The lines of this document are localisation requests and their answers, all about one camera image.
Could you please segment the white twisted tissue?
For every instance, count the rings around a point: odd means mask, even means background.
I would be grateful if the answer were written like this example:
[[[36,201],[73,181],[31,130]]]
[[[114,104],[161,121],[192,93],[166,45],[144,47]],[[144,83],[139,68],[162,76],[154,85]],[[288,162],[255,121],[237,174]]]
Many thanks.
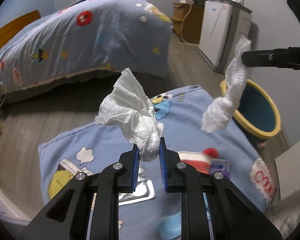
[[[248,68],[242,61],[242,55],[250,49],[251,41],[241,35],[235,46],[234,58],[225,71],[226,93],[224,96],[215,98],[203,113],[201,123],[203,132],[212,133],[224,130],[238,109],[248,79]]]

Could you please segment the purple squeeze tube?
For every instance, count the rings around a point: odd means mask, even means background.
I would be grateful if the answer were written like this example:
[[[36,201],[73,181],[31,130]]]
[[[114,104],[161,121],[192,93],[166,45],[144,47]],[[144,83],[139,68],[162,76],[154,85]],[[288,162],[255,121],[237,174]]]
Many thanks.
[[[225,159],[212,159],[209,174],[213,175],[215,172],[221,172],[230,179],[230,162]]]

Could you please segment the red white snack wrapper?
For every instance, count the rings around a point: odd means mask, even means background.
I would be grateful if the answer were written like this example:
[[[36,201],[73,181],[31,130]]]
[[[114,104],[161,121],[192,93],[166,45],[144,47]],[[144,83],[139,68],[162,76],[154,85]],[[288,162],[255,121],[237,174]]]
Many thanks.
[[[212,159],[219,158],[219,152],[215,148],[206,148],[202,152],[181,151],[178,154],[182,162],[205,174],[209,174]]]

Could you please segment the silver foil blister pack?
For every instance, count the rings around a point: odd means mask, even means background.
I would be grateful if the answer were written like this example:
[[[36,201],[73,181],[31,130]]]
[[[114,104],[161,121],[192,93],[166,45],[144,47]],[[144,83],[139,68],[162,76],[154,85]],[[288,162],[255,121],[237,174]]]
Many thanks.
[[[148,201],[156,197],[155,189],[147,171],[139,168],[138,181],[133,193],[120,193],[119,206]]]

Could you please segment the white furniture corner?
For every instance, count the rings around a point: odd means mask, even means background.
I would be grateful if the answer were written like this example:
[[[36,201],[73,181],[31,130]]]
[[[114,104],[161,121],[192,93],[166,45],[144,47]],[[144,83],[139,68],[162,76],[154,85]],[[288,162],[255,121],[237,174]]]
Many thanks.
[[[300,141],[275,159],[279,179],[280,199],[300,187]]]

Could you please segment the wooden bed headboard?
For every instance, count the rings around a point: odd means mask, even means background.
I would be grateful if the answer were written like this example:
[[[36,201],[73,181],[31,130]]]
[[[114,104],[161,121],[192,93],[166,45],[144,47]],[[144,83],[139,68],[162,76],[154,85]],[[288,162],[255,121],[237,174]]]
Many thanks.
[[[41,18],[38,10],[26,13],[0,28],[0,49],[21,29]]]

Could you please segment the yellow teal trash bin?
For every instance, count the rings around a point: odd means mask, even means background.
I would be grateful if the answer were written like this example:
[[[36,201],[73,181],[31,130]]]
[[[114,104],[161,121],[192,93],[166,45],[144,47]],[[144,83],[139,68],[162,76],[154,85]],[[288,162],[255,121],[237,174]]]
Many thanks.
[[[253,145],[265,142],[281,131],[277,106],[268,93],[250,79],[232,118]]]

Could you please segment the wooden nightstand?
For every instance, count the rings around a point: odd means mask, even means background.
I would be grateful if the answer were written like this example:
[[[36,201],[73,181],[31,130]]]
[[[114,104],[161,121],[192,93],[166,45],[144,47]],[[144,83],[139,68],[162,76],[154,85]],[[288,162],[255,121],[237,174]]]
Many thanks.
[[[181,42],[198,45],[202,30],[204,6],[197,4],[173,3],[173,31]]]

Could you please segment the light blue face mask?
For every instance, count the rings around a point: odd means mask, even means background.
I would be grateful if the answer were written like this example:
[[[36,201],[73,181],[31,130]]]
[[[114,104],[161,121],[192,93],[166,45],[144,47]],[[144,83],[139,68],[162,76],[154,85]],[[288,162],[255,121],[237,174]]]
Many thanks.
[[[172,240],[181,236],[181,212],[159,219],[158,231],[161,239]]]

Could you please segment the white grey air purifier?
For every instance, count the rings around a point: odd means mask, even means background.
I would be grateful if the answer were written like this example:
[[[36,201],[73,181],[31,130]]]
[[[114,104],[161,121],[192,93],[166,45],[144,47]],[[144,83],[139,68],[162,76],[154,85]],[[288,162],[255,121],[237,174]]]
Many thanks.
[[[252,11],[241,0],[206,0],[199,50],[216,73],[224,74],[242,35],[248,36]]]

